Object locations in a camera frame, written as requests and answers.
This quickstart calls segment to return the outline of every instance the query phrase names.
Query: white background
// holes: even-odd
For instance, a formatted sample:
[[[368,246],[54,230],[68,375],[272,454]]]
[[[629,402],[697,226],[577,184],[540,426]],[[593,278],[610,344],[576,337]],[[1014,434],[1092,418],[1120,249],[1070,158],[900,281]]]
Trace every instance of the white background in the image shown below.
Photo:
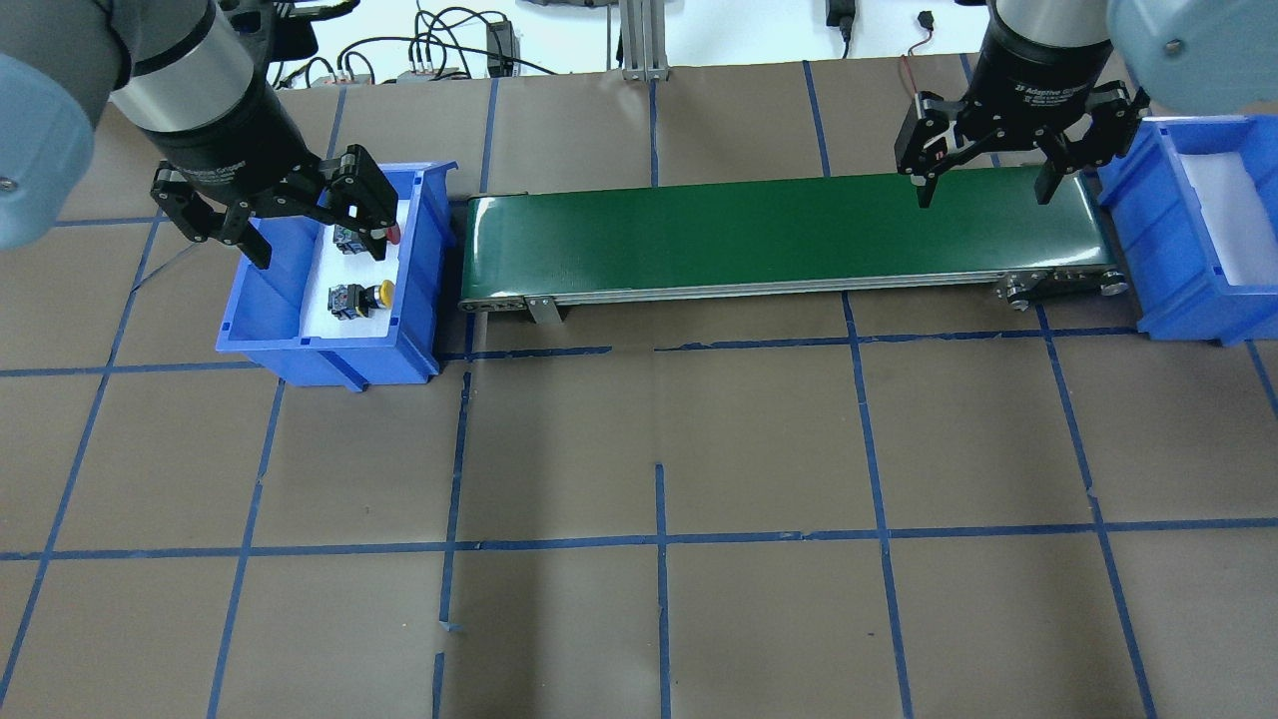
[[[607,9],[548,6],[527,0],[483,0],[465,5],[446,0],[420,0],[438,11],[460,4],[473,10],[502,10],[514,22],[520,55],[557,73],[594,73],[606,69],[616,51],[617,9],[612,10],[612,36],[607,36]],[[932,10],[937,32],[916,52],[973,52],[980,47],[989,14],[985,8],[965,8],[952,0],[859,0],[852,32],[852,57],[895,56],[923,40],[916,17]],[[334,60],[357,40],[381,34],[413,34],[413,0],[364,0],[354,13],[316,23],[320,55]],[[464,17],[452,13],[456,22]],[[486,49],[483,26],[470,22],[455,31],[461,45]],[[826,27],[826,0],[668,0],[666,47],[670,64],[743,65],[838,57],[843,50],[837,28]],[[359,47],[377,69],[377,80],[408,69],[406,42],[378,42]],[[470,55],[477,77],[487,74],[483,57]],[[291,70],[299,63],[291,63]],[[359,60],[354,60],[359,72]],[[537,74],[524,69],[525,74]],[[318,77],[322,72],[313,73]]]

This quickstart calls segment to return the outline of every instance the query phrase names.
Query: blue bin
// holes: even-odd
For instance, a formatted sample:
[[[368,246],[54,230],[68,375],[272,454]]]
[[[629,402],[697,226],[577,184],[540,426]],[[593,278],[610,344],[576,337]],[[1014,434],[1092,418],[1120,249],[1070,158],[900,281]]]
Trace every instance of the blue bin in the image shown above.
[[[1237,152],[1278,217],[1278,117],[1146,119],[1122,160],[1100,169],[1100,203],[1118,227],[1154,338],[1278,338],[1278,284],[1231,284],[1185,169],[1185,156]]]
[[[440,374],[432,355],[435,303],[450,229],[445,178],[456,162],[382,165],[400,198],[409,199],[401,229],[399,275],[386,336],[299,336],[300,309],[323,225],[307,217],[261,220],[271,243],[271,267],[242,258],[217,333],[219,351],[239,351],[284,382],[302,387],[422,384]]]

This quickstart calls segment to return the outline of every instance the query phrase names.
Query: conveyor belt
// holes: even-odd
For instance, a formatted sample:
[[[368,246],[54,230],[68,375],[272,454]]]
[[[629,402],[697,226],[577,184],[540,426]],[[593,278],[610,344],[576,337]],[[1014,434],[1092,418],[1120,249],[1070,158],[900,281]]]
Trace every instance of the conveyor belt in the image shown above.
[[[461,307],[961,284],[1113,266],[1082,179],[1039,206],[1036,172],[952,172],[929,209],[898,175],[475,198]]]

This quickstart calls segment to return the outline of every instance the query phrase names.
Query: metal post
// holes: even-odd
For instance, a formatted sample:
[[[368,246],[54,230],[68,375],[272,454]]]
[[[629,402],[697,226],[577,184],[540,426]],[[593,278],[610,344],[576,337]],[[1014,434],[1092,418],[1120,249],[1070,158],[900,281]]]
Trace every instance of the metal post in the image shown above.
[[[626,79],[667,79],[665,0],[621,0]]]

